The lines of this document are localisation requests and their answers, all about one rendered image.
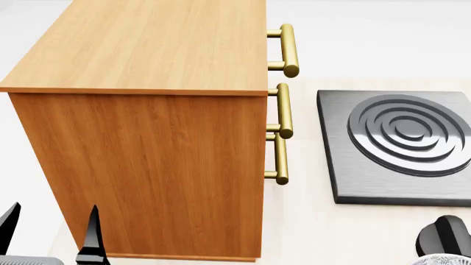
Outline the white patterned bowl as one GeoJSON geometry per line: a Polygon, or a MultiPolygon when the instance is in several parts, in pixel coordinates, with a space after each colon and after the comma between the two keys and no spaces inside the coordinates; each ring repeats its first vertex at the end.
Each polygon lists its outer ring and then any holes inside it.
{"type": "Polygon", "coordinates": [[[437,253],[424,255],[410,265],[471,265],[471,258],[463,255],[437,253]]]}

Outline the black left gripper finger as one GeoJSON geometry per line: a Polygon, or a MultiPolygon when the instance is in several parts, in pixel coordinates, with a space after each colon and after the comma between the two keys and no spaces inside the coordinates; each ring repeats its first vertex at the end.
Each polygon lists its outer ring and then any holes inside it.
{"type": "Polygon", "coordinates": [[[76,262],[77,265],[111,265],[103,244],[99,209],[96,205],[91,211],[85,241],[77,254],[76,262]]]}
{"type": "Polygon", "coordinates": [[[18,224],[21,205],[15,202],[3,216],[0,217],[0,255],[6,255],[12,240],[16,225],[18,224]]]}

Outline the brushed metal stove plate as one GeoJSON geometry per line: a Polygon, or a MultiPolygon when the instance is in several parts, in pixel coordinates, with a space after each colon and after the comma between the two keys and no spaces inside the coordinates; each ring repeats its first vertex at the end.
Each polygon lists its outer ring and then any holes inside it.
{"type": "Polygon", "coordinates": [[[471,207],[471,101],[462,92],[320,90],[338,204],[471,207]]]}

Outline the light wooden cabinet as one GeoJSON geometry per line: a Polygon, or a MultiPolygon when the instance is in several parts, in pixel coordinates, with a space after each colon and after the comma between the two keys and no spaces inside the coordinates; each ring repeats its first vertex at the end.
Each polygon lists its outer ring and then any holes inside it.
{"type": "Polygon", "coordinates": [[[78,247],[261,255],[266,0],[73,0],[0,82],[78,247]]]}

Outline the black stove knob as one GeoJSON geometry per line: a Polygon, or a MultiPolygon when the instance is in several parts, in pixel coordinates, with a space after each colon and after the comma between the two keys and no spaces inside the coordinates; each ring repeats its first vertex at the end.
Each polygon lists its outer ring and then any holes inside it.
{"type": "Polygon", "coordinates": [[[471,258],[471,234],[461,218],[440,216],[421,229],[415,247],[419,257],[446,253],[471,258]]]}

